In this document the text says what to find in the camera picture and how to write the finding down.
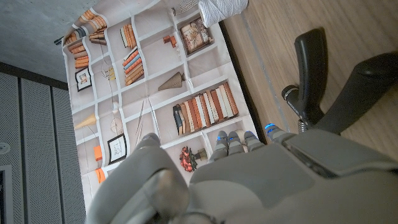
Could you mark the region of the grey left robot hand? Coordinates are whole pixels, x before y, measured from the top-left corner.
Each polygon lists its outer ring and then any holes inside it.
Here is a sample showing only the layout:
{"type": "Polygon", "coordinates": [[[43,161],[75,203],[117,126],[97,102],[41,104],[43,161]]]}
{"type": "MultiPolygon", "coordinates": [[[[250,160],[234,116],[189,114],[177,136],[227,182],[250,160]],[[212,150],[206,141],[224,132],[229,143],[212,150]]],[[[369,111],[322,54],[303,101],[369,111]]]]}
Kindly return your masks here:
{"type": "Polygon", "coordinates": [[[341,136],[220,132],[185,181],[156,134],[102,183],[87,223],[396,223],[397,162],[341,136]]]}

